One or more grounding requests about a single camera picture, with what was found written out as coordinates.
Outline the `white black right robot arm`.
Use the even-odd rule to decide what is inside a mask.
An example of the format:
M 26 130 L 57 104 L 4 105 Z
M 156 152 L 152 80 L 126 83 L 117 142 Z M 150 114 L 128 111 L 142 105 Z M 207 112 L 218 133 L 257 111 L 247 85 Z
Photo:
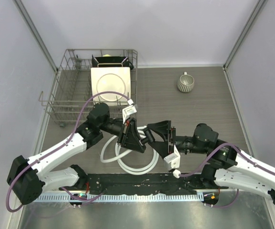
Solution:
M 170 121 L 148 124 L 147 128 L 163 139 L 159 142 L 151 136 L 149 145 L 163 158 L 175 178 L 201 172 L 200 179 L 207 187 L 241 189 L 268 198 L 275 205 L 275 168 L 220 140 L 207 124 L 198 124 L 192 136 L 177 136 Z M 184 174 L 179 171 L 181 153 L 200 153 L 207 157 L 193 172 Z

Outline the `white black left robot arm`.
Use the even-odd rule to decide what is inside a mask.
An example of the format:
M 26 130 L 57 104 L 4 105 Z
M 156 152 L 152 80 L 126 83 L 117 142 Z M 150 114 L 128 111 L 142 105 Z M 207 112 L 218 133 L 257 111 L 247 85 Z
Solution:
M 122 110 L 122 118 L 111 118 L 109 106 L 98 103 L 86 121 L 63 141 L 30 158 L 15 158 L 7 178 L 10 191 L 23 205 L 33 202 L 48 186 L 45 175 L 70 157 L 97 144 L 104 132 L 116 136 L 121 147 L 143 153 L 146 146 L 138 133 L 136 120 L 131 116 L 137 112 L 137 106 L 132 101 L 128 104 Z

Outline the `black elbow hose fitting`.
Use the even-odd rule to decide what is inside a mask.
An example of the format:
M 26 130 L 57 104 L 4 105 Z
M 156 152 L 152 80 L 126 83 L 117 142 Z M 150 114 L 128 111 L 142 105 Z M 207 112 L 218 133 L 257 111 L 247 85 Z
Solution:
M 141 144 L 145 145 L 146 143 L 153 143 L 155 141 L 153 134 L 151 133 L 151 130 L 149 128 L 143 129 L 145 138 L 141 140 Z

